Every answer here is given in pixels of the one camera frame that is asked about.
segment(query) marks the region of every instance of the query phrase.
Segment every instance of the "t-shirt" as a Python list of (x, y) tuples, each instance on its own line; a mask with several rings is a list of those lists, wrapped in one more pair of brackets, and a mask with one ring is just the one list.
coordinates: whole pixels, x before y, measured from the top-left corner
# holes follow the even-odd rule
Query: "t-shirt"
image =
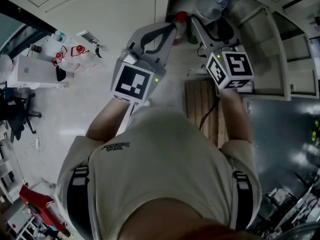
[(252, 185), (251, 222), (260, 207), (261, 187), (251, 144), (230, 140), (219, 151), (179, 112), (142, 107), (130, 117), (125, 132), (107, 143), (77, 136), (56, 186), (60, 209), (66, 207), (63, 195), (70, 180), (66, 174), (84, 163), (88, 163), (104, 240), (116, 240), (137, 208), (159, 198), (177, 199), (202, 217), (229, 226), (234, 168), (247, 174)]

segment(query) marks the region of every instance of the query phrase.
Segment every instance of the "gray floor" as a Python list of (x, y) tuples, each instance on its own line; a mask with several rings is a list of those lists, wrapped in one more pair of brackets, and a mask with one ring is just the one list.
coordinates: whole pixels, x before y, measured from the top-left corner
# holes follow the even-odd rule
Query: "gray floor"
[[(248, 114), (254, 132), (253, 152), (264, 194), (274, 188), (285, 188), (296, 198), (306, 187), (295, 176), (306, 181), (319, 165), (318, 150), (312, 142), (315, 117), (320, 114), (320, 102), (294, 98), (290, 102), (252, 99)], [(268, 216), (268, 209), (260, 213)]]

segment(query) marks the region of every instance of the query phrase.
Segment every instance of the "office chair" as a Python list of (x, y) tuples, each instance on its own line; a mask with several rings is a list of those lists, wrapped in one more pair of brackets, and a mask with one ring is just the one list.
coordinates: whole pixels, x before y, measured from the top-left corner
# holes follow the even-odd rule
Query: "office chair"
[(28, 98), (20, 98), (13, 96), (12, 88), (5, 88), (0, 93), (0, 120), (7, 120), (11, 127), (10, 141), (14, 142), (21, 138), (21, 132), (25, 129), (24, 124), (27, 123), (31, 132), (37, 132), (32, 128), (30, 118), (41, 118), (41, 113), (30, 113), (31, 99), (36, 95), (32, 93)]

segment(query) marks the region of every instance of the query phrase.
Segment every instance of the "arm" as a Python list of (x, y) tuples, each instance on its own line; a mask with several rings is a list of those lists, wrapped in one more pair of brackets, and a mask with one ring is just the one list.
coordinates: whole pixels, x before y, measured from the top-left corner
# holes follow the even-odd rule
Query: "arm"
[(229, 140), (252, 143), (249, 118), (238, 92), (233, 89), (220, 90), (220, 100)]
[(96, 116), (85, 136), (95, 141), (108, 142), (113, 139), (129, 108), (129, 103), (112, 98)]

